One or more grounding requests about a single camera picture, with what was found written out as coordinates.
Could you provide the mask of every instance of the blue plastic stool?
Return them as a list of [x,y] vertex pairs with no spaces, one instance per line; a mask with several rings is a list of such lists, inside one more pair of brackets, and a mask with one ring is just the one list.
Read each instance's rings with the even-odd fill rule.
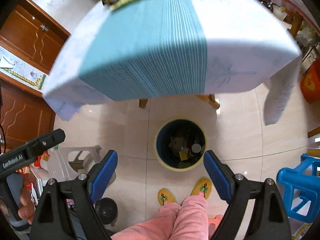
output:
[[[304,171],[312,166],[312,175],[304,174]],[[312,223],[320,211],[320,177],[317,177],[317,168],[320,166],[320,159],[301,155],[301,163],[294,169],[282,168],[277,174],[277,182],[284,185],[283,202],[289,217]],[[294,190],[301,193],[299,198],[302,202],[291,209]],[[298,211],[311,201],[308,214],[303,216]]]

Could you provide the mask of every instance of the white paper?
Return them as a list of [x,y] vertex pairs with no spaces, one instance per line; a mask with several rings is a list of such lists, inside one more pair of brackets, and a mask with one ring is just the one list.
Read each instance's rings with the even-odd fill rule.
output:
[[10,69],[12,69],[12,68],[13,68],[13,65],[11,65],[9,62],[7,62],[7,61],[5,60],[4,57],[2,57],[2,58],[0,59],[0,68],[10,68]]
[[270,78],[271,87],[263,107],[265,125],[275,124],[286,108],[298,80],[301,57],[296,58]]

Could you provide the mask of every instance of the person's leg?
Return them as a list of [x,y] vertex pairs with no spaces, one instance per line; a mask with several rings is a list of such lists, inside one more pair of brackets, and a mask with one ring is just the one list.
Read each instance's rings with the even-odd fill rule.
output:
[[208,240],[207,198],[212,182],[202,178],[195,185],[191,196],[187,197],[174,223],[170,240]]
[[111,236],[112,240],[168,240],[181,206],[167,189],[158,192],[161,205],[158,214],[143,223],[126,228]]

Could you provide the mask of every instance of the table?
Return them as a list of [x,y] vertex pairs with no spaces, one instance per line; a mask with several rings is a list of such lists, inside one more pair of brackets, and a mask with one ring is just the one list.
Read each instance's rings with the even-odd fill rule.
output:
[[43,97],[64,120],[84,104],[249,91],[270,79],[265,124],[292,93],[301,52],[257,0],[98,2],[58,55]]

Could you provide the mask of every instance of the cabinet door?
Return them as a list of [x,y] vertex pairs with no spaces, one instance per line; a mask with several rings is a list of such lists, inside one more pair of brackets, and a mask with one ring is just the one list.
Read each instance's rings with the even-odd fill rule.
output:
[[17,5],[0,30],[0,39],[49,73],[64,40]]
[[47,103],[1,81],[1,124],[8,148],[17,147],[53,129],[55,114]]

